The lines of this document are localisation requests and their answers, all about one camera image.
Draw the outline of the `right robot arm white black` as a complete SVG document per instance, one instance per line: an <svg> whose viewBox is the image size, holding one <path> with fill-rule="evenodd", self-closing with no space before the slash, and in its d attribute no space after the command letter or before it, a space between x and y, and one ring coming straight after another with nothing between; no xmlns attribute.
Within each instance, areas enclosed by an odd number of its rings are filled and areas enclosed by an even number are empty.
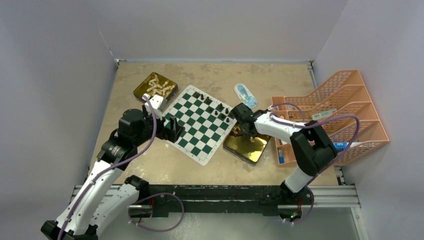
<svg viewBox="0 0 424 240"><path fill-rule="evenodd" d="M243 103L236 105L230 115L248 139L267 135L291 145L297 167L280 185L280 196L288 204L298 200L300 191L338 156L333 142L317 121L293 122L278 117L270 107L253 112Z"/></svg>

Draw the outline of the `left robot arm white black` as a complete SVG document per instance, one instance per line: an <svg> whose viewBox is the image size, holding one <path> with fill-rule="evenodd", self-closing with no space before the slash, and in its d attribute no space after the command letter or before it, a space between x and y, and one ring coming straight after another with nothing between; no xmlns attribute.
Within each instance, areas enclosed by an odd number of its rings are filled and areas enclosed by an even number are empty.
<svg viewBox="0 0 424 240"><path fill-rule="evenodd" d="M175 143L184 129L175 116L166 122L146 108L126 110L102 145L81 190L60 216L42 225L41 232L49 240L97 240L125 208L150 198L149 183L132 175L115 195L104 199L130 161L140 155L138 147L145 142L151 146L155 138Z"/></svg>

